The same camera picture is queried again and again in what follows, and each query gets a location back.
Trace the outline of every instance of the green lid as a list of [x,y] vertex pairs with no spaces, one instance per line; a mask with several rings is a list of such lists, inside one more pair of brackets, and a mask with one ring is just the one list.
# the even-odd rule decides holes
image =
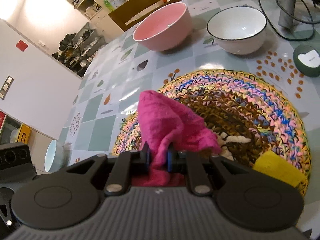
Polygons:
[[293,52],[297,69],[308,77],[320,75],[320,54],[311,46],[300,45]]

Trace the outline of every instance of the red square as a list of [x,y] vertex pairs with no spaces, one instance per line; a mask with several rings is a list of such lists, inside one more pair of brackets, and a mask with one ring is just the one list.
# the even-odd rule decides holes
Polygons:
[[22,40],[20,40],[20,41],[17,43],[16,47],[17,47],[18,49],[20,49],[21,51],[25,51],[26,48],[28,47],[28,44],[26,44],[26,43],[24,43]]

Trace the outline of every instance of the green round object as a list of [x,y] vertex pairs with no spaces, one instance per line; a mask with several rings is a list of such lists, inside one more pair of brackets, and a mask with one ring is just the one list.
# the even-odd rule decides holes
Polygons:
[[298,55],[307,54],[308,52],[310,52],[312,50],[315,50],[319,55],[319,52],[311,46],[308,46],[308,45],[298,46],[293,52],[293,61],[294,61],[294,64],[296,65],[297,69],[301,73],[303,73],[304,75],[306,75],[308,77],[317,77],[320,75],[320,64],[317,67],[309,67],[309,66],[303,64],[298,59]]

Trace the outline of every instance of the white bowl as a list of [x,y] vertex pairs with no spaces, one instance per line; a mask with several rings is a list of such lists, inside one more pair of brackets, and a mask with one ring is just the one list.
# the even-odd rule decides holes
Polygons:
[[249,54],[258,50],[266,39],[267,19],[258,9],[236,6],[211,17],[207,31],[217,44],[233,54]]
[[47,172],[58,171],[66,165],[66,159],[63,145],[56,140],[52,140],[45,154],[44,170]]

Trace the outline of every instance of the colorful woven mat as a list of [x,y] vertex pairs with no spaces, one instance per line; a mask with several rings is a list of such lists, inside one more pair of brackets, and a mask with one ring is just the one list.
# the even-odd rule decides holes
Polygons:
[[[292,104],[253,74],[230,70],[195,71],[167,83],[158,92],[190,107],[216,133],[245,136],[249,143],[227,143],[235,161],[252,166],[272,150],[305,174],[298,188],[305,195],[311,156],[303,123]],[[137,113],[129,116],[117,137],[113,155],[138,149]]]

